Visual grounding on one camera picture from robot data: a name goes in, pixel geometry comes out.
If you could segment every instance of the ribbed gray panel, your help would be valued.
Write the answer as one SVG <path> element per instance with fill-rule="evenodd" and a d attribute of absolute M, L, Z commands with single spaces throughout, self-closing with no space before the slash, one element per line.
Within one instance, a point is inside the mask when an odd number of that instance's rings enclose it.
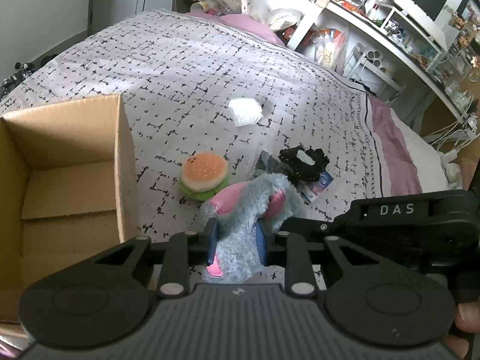
<path fill-rule="evenodd" d="M 441 344 L 409 351 L 361 345 L 337 332 L 309 300 L 278 285 L 198 285 L 159 304 L 142 329 L 113 345 L 62 352 L 41 345 L 23 360 L 453 360 Z"/>

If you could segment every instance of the bed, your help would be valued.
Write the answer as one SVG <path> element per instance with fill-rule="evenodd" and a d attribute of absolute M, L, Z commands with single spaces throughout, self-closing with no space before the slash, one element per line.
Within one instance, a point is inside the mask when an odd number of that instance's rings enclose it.
<path fill-rule="evenodd" d="M 135 142 L 139 231 L 153 241 L 194 226 L 200 204 L 177 183 L 195 152 L 224 156 L 233 183 L 248 178 L 261 150 L 322 148 L 334 181 L 306 207 L 314 219 L 332 220 L 353 199 L 447 189 L 433 148 L 363 87 L 202 17 L 157 10 L 109 27 L 21 83 L 0 111 L 112 92 L 123 95 Z M 264 118 L 235 127 L 227 104 L 236 97 L 257 99 Z M 281 272 L 259 278 L 278 280 Z"/>

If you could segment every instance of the patterned bedsheet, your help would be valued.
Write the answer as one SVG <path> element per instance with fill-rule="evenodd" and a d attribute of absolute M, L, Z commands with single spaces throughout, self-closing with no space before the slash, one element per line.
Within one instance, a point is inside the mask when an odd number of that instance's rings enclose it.
<path fill-rule="evenodd" d="M 141 232 L 155 241 L 189 229 L 200 204 L 178 190 L 182 162 L 214 151 L 243 181 L 261 149 L 303 144 L 330 158 L 333 183 L 309 218 L 332 219 L 353 199 L 384 191 L 381 143 L 365 91 L 285 48 L 192 16 L 143 13 L 49 62 L 0 104 L 0 112 L 121 93 L 136 147 Z M 229 99 L 253 97 L 264 118 L 235 127 Z"/>

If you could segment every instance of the gray fur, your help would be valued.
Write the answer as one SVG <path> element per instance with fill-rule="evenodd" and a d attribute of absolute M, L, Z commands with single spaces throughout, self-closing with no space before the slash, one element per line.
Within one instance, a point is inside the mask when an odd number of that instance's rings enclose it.
<path fill-rule="evenodd" d="M 267 223 L 277 232 L 283 221 L 291 216 L 303 216 L 303 200 L 280 174 L 264 174 L 249 181 L 241 192 L 237 206 L 231 213 L 219 216 L 209 201 L 200 208 L 200 222 L 204 226 L 209 218 L 219 221 L 217 255 L 223 271 L 222 277 L 212 277 L 205 270 L 205 279 L 211 283 L 243 283 L 262 266 L 258 257 L 254 224 L 268 208 L 270 196 L 277 191 L 285 195 L 282 210 Z"/>

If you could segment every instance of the white desk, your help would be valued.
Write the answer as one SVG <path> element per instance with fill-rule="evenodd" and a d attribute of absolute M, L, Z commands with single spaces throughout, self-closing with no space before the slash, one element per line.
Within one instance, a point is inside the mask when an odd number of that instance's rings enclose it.
<path fill-rule="evenodd" d="M 431 90 L 443 101 L 447 106 L 453 116 L 460 122 L 463 122 L 462 114 L 457 109 L 452 100 L 447 96 L 444 91 L 439 88 L 436 83 L 429 77 L 429 75 L 420 68 L 415 62 L 413 62 L 410 57 L 405 54 L 401 49 L 397 47 L 391 40 L 384 36 L 378 28 L 371 22 L 367 20 L 360 19 L 357 15 L 347 11 L 340 5 L 328 1 L 325 4 L 325 7 L 320 7 L 315 3 L 310 3 L 303 15 L 301 22 L 298 24 L 297 30 L 294 32 L 289 43 L 286 45 L 289 49 L 295 50 L 303 37 L 306 35 L 311 26 L 315 23 L 316 19 L 323 12 L 324 9 L 329 10 L 330 12 L 340 16 L 344 20 L 348 21 L 350 24 L 353 24 L 359 30 L 366 33 L 369 37 L 375 39 L 393 55 L 395 55 L 400 61 L 407 65 L 425 84 L 427 84 Z"/>

